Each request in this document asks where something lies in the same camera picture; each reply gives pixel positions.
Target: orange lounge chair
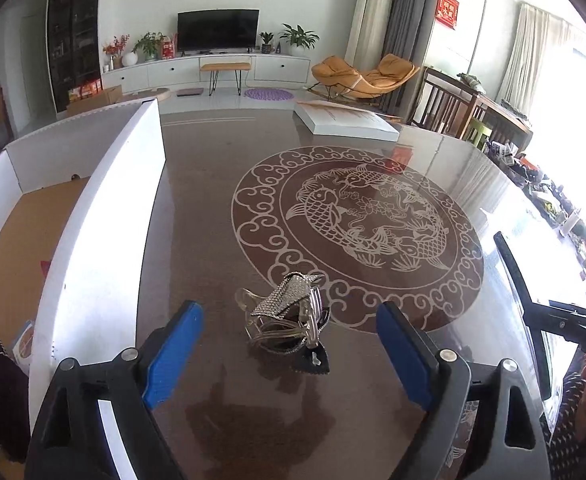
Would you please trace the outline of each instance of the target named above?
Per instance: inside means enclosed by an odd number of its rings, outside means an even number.
[[[323,84],[329,93],[335,90],[338,96],[371,99],[392,92],[406,83],[419,70],[410,61],[386,54],[377,69],[358,72],[337,56],[327,57],[311,68],[314,78]]]

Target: black cabinet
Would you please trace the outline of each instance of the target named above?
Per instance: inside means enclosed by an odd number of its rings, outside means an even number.
[[[98,0],[48,0],[48,66],[55,108],[66,110],[68,91],[100,73]]]

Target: white round vase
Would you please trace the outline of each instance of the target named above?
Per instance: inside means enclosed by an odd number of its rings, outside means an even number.
[[[135,63],[137,63],[137,54],[135,52],[129,52],[122,56],[122,65],[133,66]]]
[[[290,46],[291,56],[295,57],[307,57],[308,49],[304,46],[291,45]]]

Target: purple round rug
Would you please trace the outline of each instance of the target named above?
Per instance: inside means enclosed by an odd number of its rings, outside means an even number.
[[[293,98],[291,92],[279,88],[249,88],[244,95],[260,101],[286,101]]]

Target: dark cloth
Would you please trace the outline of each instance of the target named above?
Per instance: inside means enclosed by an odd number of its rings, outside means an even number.
[[[0,446],[11,460],[24,462],[29,441],[28,377],[0,342]]]
[[[575,438],[575,413],[585,386],[586,379],[578,373],[564,378],[560,413],[553,436],[546,444],[553,480],[570,480],[580,461],[580,443]]]

